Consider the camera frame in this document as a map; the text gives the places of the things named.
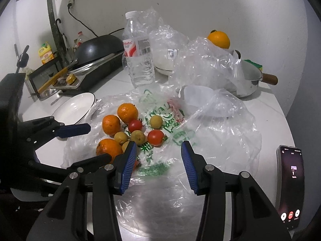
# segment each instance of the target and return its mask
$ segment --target power outlet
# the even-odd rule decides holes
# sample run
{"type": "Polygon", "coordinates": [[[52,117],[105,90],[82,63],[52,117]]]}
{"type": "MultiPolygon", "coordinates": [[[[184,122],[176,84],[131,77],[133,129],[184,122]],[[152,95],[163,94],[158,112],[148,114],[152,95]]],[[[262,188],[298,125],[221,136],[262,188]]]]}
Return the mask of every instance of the power outlet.
{"type": "Polygon", "coordinates": [[[70,3],[71,3],[70,8],[72,8],[75,5],[75,0],[69,0],[68,4],[70,4],[70,3]]]}

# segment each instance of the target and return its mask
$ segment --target black cable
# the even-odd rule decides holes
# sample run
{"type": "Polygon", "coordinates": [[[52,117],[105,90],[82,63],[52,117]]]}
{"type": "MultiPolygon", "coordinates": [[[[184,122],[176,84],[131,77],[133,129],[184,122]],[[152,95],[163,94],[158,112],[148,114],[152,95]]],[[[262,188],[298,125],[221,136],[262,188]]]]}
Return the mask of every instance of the black cable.
{"type": "Polygon", "coordinates": [[[113,34],[113,33],[115,33],[115,32],[118,32],[118,31],[120,31],[120,30],[125,30],[125,28],[120,28],[120,29],[118,29],[118,30],[116,30],[116,31],[113,31],[113,32],[109,33],[108,35],[113,34]]]}
{"type": "Polygon", "coordinates": [[[90,29],[88,26],[86,26],[82,21],[78,20],[76,17],[74,17],[71,12],[70,12],[70,6],[71,6],[71,3],[68,4],[68,12],[69,14],[75,19],[77,20],[78,22],[80,22],[84,27],[86,27],[88,30],[90,30],[96,37],[98,37],[97,34],[94,33],[94,31],[92,29],[90,29]]]}

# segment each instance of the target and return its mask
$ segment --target saucepan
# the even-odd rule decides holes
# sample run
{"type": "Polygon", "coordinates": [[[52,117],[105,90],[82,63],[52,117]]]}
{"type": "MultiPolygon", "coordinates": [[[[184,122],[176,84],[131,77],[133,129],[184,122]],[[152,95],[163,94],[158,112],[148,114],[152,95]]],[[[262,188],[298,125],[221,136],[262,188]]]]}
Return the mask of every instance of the saucepan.
{"type": "Polygon", "coordinates": [[[244,94],[236,94],[238,98],[243,98],[253,94],[256,91],[259,82],[264,82],[271,85],[276,85],[278,83],[278,78],[275,75],[262,73],[260,69],[249,62],[241,62],[245,79],[239,82],[244,88],[244,94]]]}

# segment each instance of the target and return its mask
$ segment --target yellow-green fruit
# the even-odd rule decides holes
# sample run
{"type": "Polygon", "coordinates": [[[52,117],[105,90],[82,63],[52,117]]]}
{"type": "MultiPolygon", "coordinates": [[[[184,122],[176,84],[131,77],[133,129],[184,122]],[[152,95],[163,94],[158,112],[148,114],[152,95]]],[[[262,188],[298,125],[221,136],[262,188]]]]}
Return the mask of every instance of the yellow-green fruit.
{"type": "Polygon", "coordinates": [[[123,149],[123,152],[124,152],[124,153],[125,153],[125,150],[126,150],[128,144],[129,144],[129,141],[125,142],[125,143],[122,145],[122,149],[123,149]]]}
{"type": "Polygon", "coordinates": [[[130,140],[139,146],[145,143],[145,135],[141,130],[135,130],[131,133],[130,140]]]}
{"type": "Polygon", "coordinates": [[[163,125],[163,119],[161,116],[155,115],[150,118],[150,126],[153,129],[159,129],[163,125]]]}
{"type": "Polygon", "coordinates": [[[115,134],[114,140],[116,140],[119,144],[123,145],[126,141],[128,141],[128,136],[126,133],[120,131],[115,134]]]}

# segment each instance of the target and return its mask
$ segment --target white table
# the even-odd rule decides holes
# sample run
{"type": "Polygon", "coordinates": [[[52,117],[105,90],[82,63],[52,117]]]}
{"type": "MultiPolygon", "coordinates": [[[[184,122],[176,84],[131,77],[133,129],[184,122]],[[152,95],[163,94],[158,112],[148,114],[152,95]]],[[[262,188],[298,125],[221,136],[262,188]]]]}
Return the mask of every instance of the white table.
{"type": "MultiPolygon", "coordinates": [[[[166,77],[157,74],[156,80],[163,83],[166,81],[166,77]]],[[[119,70],[102,80],[91,92],[95,94],[97,99],[100,99],[107,95],[116,95],[132,89],[133,85],[131,84],[128,71],[119,70]]],[[[22,115],[23,121],[51,116],[61,104],[69,99],[69,97],[62,96],[51,106],[50,104],[57,97],[58,94],[55,94],[44,101],[38,100],[33,103],[22,115]]],[[[253,95],[247,97],[244,103],[255,116],[257,129],[262,134],[262,149],[255,180],[270,201],[275,204],[277,186],[276,149],[279,145],[294,146],[292,134],[281,107],[267,84],[260,83],[258,90],[253,95]]],[[[36,151],[38,159],[43,164],[60,167],[65,145],[65,140],[54,138],[36,151]]],[[[92,232],[92,224],[89,223],[88,229],[92,232]]],[[[139,241],[149,240],[147,237],[138,236],[123,228],[121,228],[121,234],[124,241],[134,239],[139,241]]],[[[195,240],[195,237],[185,238],[185,241],[189,240],[195,240]]]]}

